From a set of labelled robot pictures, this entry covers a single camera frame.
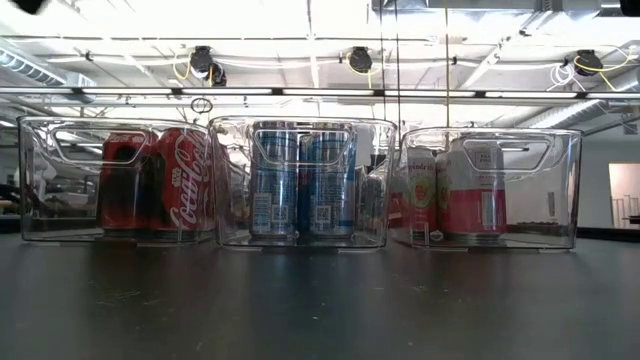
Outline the ribbed metal air duct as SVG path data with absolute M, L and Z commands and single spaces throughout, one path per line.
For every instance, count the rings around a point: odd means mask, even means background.
M 0 68 L 8 70 L 28 78 L 38 85 L 46 87 L 73 87 L 95 86 L 96 83 L 77 72 L 62 71 L 56 73 L 46 66 L 37 63 L 15 50 L 0 46 Z

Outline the blue silver Red Bull can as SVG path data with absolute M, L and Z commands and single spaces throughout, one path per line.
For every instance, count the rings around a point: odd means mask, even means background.
M 355 227 L 355 152 L 357 136 L 344 123 L 316 124 L 304 145 L 309 176 L 309 232 L 317 238 L 344 239 Z
M 290 123 L 253 125 L 250 233 L 292 237 L 296 232 L 297 133 Z

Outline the horizontal metal crossbar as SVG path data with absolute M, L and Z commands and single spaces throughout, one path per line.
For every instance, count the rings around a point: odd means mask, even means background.
M 470 90 L 383 90 L 325 88 L 106 88 L 106 87 L 0 87 L 10 95 L 179 95 L 179 96 L 313 96 L 313 97 L 414 97 L 496 98 L 550 100 L 640 100 L 639 92 L 545 92 Z

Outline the red Coca-Cola can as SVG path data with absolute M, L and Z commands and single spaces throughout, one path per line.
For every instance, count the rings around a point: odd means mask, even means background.
M 152 222 L 160 231 L 200 229 L 210 185 L 210 142 L 201 130 L 172 127 L 156 143 L 159 209 Z
M 148 228 L 155 203 L 155 133 L 112 132 L 103 144 L 97 219 L 106 237 Z

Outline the white red Spindrift can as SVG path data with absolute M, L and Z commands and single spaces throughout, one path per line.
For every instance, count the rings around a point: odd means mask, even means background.
M 411 229 L 425 242 L 437 229 L 436 159 L 427 148 L 409 148 L 407 155 Z
M 495 141 L 465 137 L 436 157 L 438 221 L 452 236 L 506 232 L 504 157 Z

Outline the clear plastic storage bin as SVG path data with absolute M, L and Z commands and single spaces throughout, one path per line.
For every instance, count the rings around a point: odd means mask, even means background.
M 435 159 L 452 140 L 495 141 L 504 157 L 506 232 L 499 236 L 452 236 L 437 229 L 425 242 L 411 229 L 407 151 L 427 148 Z M 575 130 L 536 128 L 422 128 L 401 140 L 394 169 L 400 196 L 400 242 L 428 248 L 572 249 L 577 234 L 582 134 Z
M 297 133 L 296 232 L 292 237 L 254 237 L 251 221 L 253 125 L 258 121 L 290 123 Z M 309 232 L 309 176 L 304 170 L 304 145 L 316 124 L 348 124 L 357 136 L 355 152 L 355 227 L 349 238 L 317 238 Z M 216 149 L 216 209 L 219 241 L 234 247 L 376 249 L 387 243 L 390 181 L 398 128 L 378 119 L 305 116 L 225 116 L 209 125 Z
M 204 131 L 210 142 L 210 185 L 205 193 L 200 229 L 188 232 L 153 228 L 159 209 L 155 150 L 155 203 L 148 228 L 133 237 L 106 237 L 97 219 L 104 142 L 112 132 L 153 132 L 159 140 L 172 127 Z M 25 240 L 177 245 L 212 236 L 215 229 L 212 144 L 204 127 L 175 120 L 22 117 L 18 121 L 18 135 L 21 231 Z

